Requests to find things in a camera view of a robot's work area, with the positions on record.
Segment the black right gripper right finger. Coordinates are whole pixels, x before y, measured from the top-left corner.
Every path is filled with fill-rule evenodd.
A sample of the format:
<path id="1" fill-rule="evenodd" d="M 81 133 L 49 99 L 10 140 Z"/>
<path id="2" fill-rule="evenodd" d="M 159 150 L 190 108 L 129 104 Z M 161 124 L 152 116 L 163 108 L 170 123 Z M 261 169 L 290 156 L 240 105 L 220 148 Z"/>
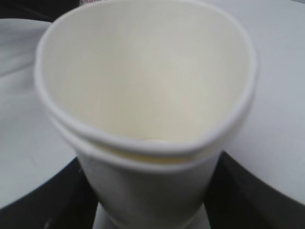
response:
<path id="1" fill-rule="evenodd" d="M 213 229 L 304 229 L 305 207 L 271 188 L 226 152 L 204 198 Z"/>

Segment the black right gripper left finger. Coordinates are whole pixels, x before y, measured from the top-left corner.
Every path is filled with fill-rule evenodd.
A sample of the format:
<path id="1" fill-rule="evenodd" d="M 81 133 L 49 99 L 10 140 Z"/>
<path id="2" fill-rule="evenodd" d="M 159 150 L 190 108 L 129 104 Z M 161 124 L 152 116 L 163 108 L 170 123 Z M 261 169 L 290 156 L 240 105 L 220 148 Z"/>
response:
<path id="1" fill-rule="evenodd" d="M 0 210 L 2 229 L 91 229 L 98 200 L 78 159 Z"/>

